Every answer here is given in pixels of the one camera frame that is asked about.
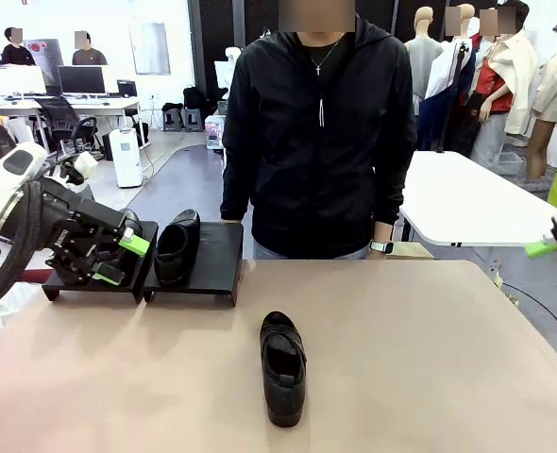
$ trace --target black hair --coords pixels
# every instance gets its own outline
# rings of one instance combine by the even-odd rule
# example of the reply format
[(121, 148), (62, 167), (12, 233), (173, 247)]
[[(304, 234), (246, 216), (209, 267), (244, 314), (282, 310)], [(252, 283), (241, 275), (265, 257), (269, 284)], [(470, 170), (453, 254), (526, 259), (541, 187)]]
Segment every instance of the black hair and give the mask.
[(515, 10), (515, 32), (519, 33), (524, 28), (524, 23), (531, 9), (521, 0), (507, 0), (497, 8), (514, 8)]

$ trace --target gray stool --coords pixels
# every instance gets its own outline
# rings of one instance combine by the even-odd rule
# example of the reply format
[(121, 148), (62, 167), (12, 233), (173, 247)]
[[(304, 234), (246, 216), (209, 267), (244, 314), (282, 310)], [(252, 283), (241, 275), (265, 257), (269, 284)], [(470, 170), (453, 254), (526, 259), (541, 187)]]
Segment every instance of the gray stool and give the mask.
[(201, 110), (184, 109), (184, 116), (186, 118), (184, 126), (187, 132), (203, 132), (205, 130), (201, 120)]
[(171, 109), (163, 112), (163, 132), (181, 132), (182, 121), (180, 110)]

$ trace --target necklace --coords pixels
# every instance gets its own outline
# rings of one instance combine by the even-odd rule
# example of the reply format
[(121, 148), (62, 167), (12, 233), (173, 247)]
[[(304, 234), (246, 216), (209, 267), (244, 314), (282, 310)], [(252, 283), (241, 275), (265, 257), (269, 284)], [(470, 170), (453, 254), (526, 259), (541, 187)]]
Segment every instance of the necklace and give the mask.
[(342, 38), (345, 36), (346, 33), (344, 33), (339, 40), (337, 40), (335, 42), (335, 44), (333, 45), (333, 47), (331, 47), (331, 50), (329, 50), (329, 53), (327, 54), (327, 56), (319, 63), (317, 63), (316, 61), (314, 61), (314, 59), (312, 57), (310, 57), (310, 59), (312, 60), (312, 63), (314, 63), (314, 66), (316, 66), (316, 75), (320, 76), (320, 69), (323, 66), (323, 64), (325, 63), (325, 61), (327, 61), (327, 59), (329, 58), (329, 56), (333, 53), (333, 51), (335, 50), (335, 47), (337, 47), (337, 44), (339, 44), (342, 40)]

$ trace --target shoe pull tab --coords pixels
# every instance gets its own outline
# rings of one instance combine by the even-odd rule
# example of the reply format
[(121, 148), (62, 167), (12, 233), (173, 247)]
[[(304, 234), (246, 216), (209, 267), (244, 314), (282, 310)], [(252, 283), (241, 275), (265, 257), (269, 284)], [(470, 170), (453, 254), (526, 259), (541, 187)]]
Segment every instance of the shoe pull tab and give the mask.
[(323, 98), (320, 98), (320, 109), (318, 110), (318, 124), (325, 127), (325, 107), (323, 105)]
[(295, 378), (288, 375), (278, 375), (278, 383), (281, 387), (293, 388), (295, 385)]

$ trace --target gray pants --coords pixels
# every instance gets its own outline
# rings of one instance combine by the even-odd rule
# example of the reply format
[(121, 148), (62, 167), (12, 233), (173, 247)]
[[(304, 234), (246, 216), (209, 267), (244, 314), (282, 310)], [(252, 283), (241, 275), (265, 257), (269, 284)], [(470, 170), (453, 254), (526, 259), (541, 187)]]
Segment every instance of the gray pants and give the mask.
[(492, 170), (498, 164), (498, 158), (505, 144), (505, 125), (508, 113), (490, 115), (476, 137), (469, 157), (484, 168)]
[[(349, 255), (343, 255), (342, 257), (336, 258), (336, 260), (365, 260), (369, 254), (369, 247), (365, 247), (358, 252), (350, 253)], [(288, 260), (287, 257), (268, 250), (263, 245), (260, 245), (257, 241), (253, 242), (253, 259), (254, 260)]]

